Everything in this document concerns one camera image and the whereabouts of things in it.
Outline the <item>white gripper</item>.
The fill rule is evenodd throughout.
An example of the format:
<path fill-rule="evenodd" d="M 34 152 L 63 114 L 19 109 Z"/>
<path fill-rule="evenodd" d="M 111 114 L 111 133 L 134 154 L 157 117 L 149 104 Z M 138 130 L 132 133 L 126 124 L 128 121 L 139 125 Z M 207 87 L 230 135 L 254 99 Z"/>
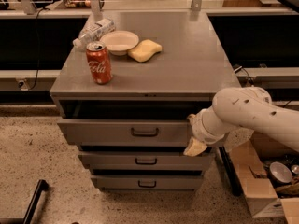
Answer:
<path fill-rule="evenodd" d="M 191 124 L 192 135 L 183 154 L 188 157 L 200 155 L 212 145 L 221 140 L 231 131 L 231 125 L 221 121 L 213 108 L 202 109 L 197 114 L 190 114 L 187 120 Z"/>

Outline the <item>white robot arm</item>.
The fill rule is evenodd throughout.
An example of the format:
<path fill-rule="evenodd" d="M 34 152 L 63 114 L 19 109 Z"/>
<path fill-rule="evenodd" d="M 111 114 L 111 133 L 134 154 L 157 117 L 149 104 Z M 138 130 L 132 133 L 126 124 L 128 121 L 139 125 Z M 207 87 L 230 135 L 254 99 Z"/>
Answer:
<path fill-rule="evenodd" d="M 192 137 L 183 152 L 185 156 L 203 153 L 240 127 L 299 151 L 299 112 L 273 105 L 270 94 L 260 87 L 222 89 L 213 97 L 210 108 L 190 114 L 188 121 Z"/>

